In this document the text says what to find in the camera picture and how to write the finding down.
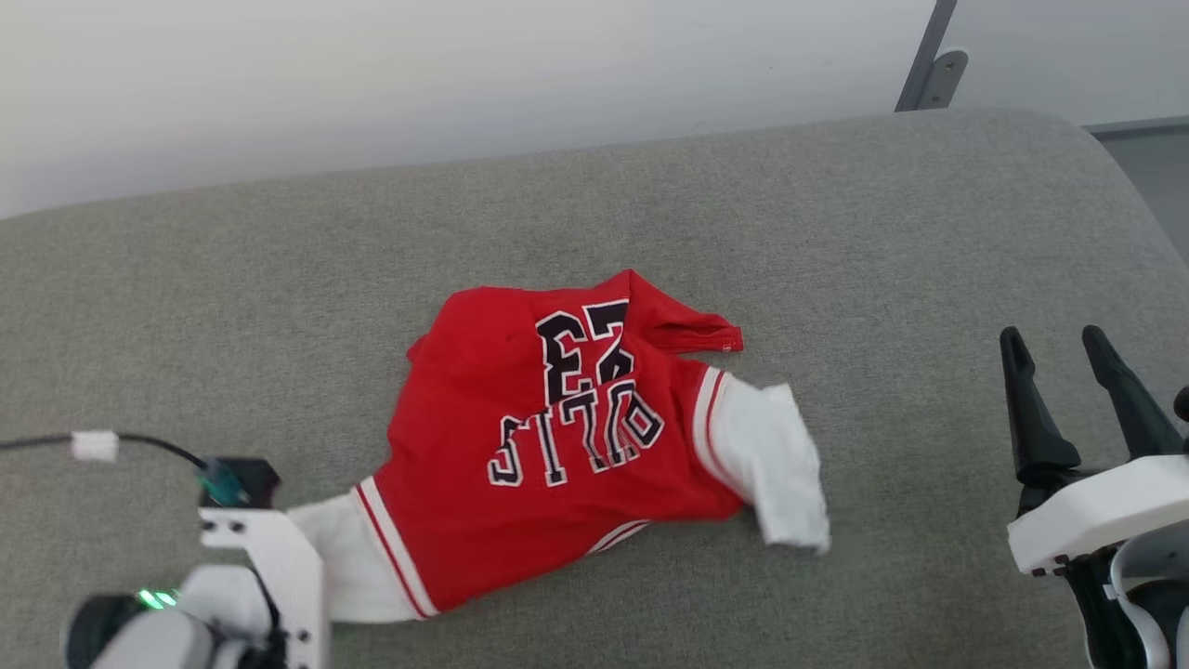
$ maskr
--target white sleeve cuff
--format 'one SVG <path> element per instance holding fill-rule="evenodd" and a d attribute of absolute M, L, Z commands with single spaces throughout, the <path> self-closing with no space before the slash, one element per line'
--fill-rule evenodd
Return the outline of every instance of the white sleeve cuff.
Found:
<path fill-rule="evenodd" d="M 722 373 L 710 416 L 710 448 L 755 506 L 763 541 L 830 548 L 820 461 L 787 386 L 763 391 Z"/>

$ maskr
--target gray fabric surface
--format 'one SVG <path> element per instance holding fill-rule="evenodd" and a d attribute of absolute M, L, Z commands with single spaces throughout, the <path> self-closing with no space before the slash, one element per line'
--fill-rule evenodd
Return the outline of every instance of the gray fabric surface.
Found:
<path fill-rule="evenodd" d="M 1082 667 L 1063 583 L 1014 572 L 996 337 L 1092 465 L 1121 462 L 1081 351 L 1101 324 L 1153 396 L 1189 381 L 1189 269 L 1088 134 L 920 112 L 233 184 L 0 221 L 0 438 L 117 428 L 268 457 L 279 503 L 386 454 L 404 349 L 453 290 L 631 266 L 743 327 L 711 356 L 788 380 L 835 549 L 755 522 L 658 526 L 442 618 L 335 629 L 335 667 Z M 0 649 L 55 667 L 96 591 L 176 583 L 187 467 L 0 454 Z"/>

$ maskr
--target red and white stripe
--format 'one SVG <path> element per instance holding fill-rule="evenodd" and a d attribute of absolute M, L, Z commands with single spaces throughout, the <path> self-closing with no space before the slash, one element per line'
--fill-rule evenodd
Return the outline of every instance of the red and white stripe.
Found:
<path fill-rule="evenodd" d="M 631 523 L 624 523 L 623 525 L 619 525 L 615 530 L 608 532 L 602 539 L 591 547 L 591 550 L 586 551 L 586 555 L 603 553 L 644 528 L 648 528 L 652 523 L 652 520 L 633 520 Z"/>
<path fill-rule="evenodd" d="M 698 390 L 698 402 L 693 405 L 693 418 L 690 424 L 690 433 L 693 435 L 693 450 L 698 455 L 698 461 L 715 479 L 730 488 L 743 501 L 750 504 L 749 496 L 743 486 L 736 481 L 730 471 L 723 466 L 723 461 L 715 449 L 715 441 L 710 422 L 715 417 L 715 405 L 719 396 L 729 392 L 731 384 L 736 383 L 729 374 L 713 367 L 706 368 L 706 375 L 702 378 L 702 389 Z"/>
<path fill-rule="evenodd" d="M 384 555 L 391 561 L 396 578 L 401 581 L 401 587 L 404 589 L 405 597 L 409 598 L 413 610 L 421 618 L 438 616 L 438 607 L 429 599 L 429 593 L 426 592 L 426 586 L 421 582 L 421 575 L 417 574 L 417 566 L 413 563 L 409 549 L 401 539 L 401 532 L 397 531 L 396 524 L 388 515 L 384 500 L 371 476 L 356 486 L 356 499 L 359 501 L 364 516 L 371 522 L 375 537 L 383 548 Z"/>

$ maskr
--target metal bracket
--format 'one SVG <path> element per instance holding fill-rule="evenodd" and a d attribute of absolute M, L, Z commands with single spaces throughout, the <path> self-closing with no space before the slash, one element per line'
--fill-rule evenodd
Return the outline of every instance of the metal bracket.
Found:
<path fill-rule="evenodd" d="M 918 109 L 944 109 L 950 106 L 958 81 L 965 71 L 970 56 L 962 49 L 952 49 L 937 57 L 925 77 L 925 87 L 917 101 Z"/>

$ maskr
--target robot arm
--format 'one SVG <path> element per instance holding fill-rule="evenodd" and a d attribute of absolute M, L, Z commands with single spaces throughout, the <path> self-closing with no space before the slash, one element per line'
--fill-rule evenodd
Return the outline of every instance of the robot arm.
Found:
<path fill-rule="evenodd" d="M 1000 334 L 1015 478 L 1007 526 L 1017 568 L 1064 578 L 1086 623 L 1096 669 L 1189 667 L 1189 459 L 1187 444 L 1099 327 L 1082 330 L 1095 379 L 1111 395 L 1130 461 L 1078 471 L 1033 383 L 1014 327 Z M 1189 421 L 1189 389 L 1177 396 Z"/>
<path fill-rule="evenodd" d="M 322 558 L 289 516 L 271 509 L 279 479 L 263 460 L 219 463 L 245 494 L 231 506 L 202 497 L 202 544 L 244 550 L 253 569 L 201 566 L 165 608 L 132 595 L 92 597 L 64 631 L 69 669 L 331 665 Z"/>

